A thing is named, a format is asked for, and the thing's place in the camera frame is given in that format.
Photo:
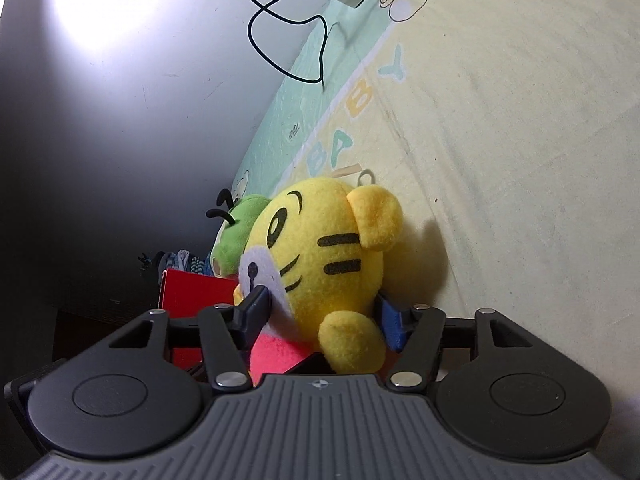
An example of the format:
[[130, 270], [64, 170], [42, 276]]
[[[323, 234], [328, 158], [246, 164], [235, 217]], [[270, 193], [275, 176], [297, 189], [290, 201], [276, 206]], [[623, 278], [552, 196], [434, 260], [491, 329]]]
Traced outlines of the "green frog plush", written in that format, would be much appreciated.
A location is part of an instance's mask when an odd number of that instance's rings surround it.
[[250, 231], [269, 203], [269, 198], [257, 194], [233, 198], [228, 188], [218, 193], [216, 207], [206, 211], [207, 218], [222, 220], [209, 254], [209, 263], [216, 278], [238, 275], [240, 258]]

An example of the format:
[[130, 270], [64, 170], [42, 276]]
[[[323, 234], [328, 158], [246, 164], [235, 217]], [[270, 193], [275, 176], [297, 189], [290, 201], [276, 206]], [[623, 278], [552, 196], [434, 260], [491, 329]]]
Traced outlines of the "yellow tiger plush pink shirt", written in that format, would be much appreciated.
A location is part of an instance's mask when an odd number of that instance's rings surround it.
[[234, 299], [259, 286], [272, 311], [250, 350], [254, 379], [284, 373], [319, 352], [338, 374], [371, 374], [387, 344], [373, 317], [384, 255], [404, 213], [376, 184], [310, 178], [280, 192], [260, 213], [240, 258]]

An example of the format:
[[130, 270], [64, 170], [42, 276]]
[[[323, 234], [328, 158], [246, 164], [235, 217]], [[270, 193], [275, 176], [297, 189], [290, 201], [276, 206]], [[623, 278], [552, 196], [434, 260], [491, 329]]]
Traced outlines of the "red cardboard box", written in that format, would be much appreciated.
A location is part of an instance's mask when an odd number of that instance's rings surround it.
[[168, 317], [165, 354], [197, 382], [213, 386], [225, 372], [238, 372], [241, 382], [248, 381], [228, 327], [237, 284], [228, 278], [172, 269], [163, 274], [158, 306]]

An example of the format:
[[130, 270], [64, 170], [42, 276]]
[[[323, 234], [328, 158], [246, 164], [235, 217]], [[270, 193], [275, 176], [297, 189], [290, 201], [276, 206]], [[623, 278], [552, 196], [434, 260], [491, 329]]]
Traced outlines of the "pile of folded clothes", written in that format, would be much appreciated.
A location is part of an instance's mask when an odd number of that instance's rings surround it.
[[178, 252], [157, 252], [153, 257], [142, 252], [138, 255], [138, 261], [142, 278], [151, 283], [159, 283], [167, 270], [214, 275], [208, 257], [200, 257], [186, 249], [180, 249]]

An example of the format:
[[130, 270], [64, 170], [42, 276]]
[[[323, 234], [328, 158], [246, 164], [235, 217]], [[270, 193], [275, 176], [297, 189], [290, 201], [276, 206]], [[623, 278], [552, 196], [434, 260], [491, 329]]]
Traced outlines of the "pastel baby print blanket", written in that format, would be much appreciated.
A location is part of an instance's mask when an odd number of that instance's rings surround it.
[[375, 180], [402, 203], [398, 306], [493, 308], [589, 368], [599, 454], [639, 472], [639, 0], [366, 0], [326, 9], [235, 193]]

